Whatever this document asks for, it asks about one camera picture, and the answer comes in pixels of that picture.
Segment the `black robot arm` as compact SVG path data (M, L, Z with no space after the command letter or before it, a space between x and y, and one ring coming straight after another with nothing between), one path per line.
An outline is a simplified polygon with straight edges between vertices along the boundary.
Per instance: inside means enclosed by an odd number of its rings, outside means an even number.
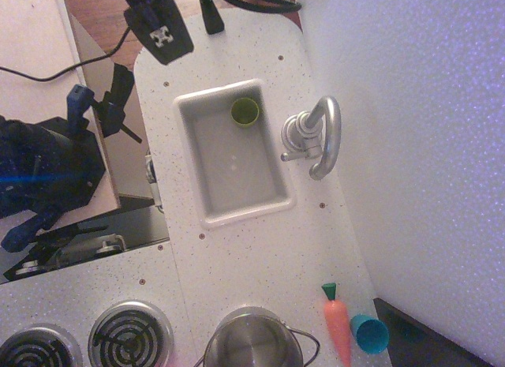
M161 64L194 51L193 41L175 0L125 0L127 25Z

